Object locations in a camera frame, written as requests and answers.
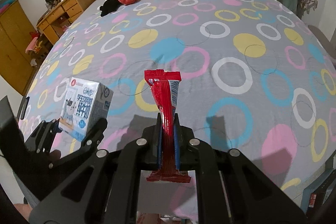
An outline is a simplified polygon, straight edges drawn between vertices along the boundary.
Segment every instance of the bed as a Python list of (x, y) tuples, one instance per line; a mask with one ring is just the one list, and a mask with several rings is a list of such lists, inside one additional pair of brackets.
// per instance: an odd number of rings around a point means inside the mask
[[(177, 113), (197, 138), (241, 150), (294, 198), (336, 148), (336, 71), (295, 14), (276, 0), (140, 0), (103, 18), (97, 0), (64, 33), (29, 90), (28, 138), (59, 118), (72, 76), (114, 91), (99, 148), (122, 149), (156, 122), (146, 69), (181, 71)], [(53, 149), (80, 147), (59, 133)], [(195, 179), (146, 182), (138, 210), (197, 219)]]

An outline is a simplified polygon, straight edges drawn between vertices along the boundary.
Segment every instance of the red snack wrapper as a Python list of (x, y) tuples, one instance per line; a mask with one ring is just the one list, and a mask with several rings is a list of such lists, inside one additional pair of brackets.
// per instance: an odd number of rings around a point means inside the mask
[(162, 119), (161, 168), (153, 171), (147, 181), (190, 182), (191, 177), (177, 170), (175, 165), (174, 116), (181, 74), (179, 71), (157, 69), (145, 70), (144, 77), (151, 87)]

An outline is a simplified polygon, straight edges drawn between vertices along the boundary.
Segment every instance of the silver bolt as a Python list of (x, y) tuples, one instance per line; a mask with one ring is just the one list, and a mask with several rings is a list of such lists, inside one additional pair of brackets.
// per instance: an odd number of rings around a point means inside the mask
[(229, 153), (232, 157), (238, 157), (240, 155), (240, 151), (238, 149), (231, 149)]
[(97, 151), (96, 156), (98, 158), (104, 158), (107, 155), (107, 151), (104, 149), (100, 149)]
[(189, 141), (189, 143), (190, 143), (191, 145), (199, 145), (199, 144), (200, 144), (200, 141), (199, 141), (199, 139), (191, 139), (191, 140)]
[(147, 143), (147, 140), (144, 138), (137, 139), (136, 144), (137, 145), (145, 145)]

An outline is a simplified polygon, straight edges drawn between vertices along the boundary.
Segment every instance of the penguin plush toy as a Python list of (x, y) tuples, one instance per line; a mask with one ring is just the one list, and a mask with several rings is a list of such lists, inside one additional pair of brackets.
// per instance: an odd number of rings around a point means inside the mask
[(102, 6), (97, 8), (98, 11), (101, 11), (100, 16), (106, 16), (109, 13), (113, 13), (118, 10), (118, 8), (122, 5), (118, 0), (105, 0)]

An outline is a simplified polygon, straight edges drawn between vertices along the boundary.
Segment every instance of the milk carton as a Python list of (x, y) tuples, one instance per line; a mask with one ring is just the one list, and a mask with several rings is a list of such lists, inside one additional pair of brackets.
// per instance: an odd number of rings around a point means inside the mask
[(82, 141), (100, 118), (106, 118), (113, 91), (99, 82), (72, 77), (58, 127)]

